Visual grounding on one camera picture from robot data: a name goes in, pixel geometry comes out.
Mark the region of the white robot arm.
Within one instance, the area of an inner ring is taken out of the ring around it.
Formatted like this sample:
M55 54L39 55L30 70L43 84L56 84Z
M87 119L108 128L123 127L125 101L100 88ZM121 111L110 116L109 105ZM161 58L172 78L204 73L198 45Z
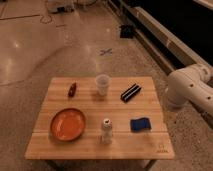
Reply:
M203 64L171 72L164 95L166 108L177 111L190 101L199 107L201 117L213 129L213 87L208 85L211 77L210 69Z

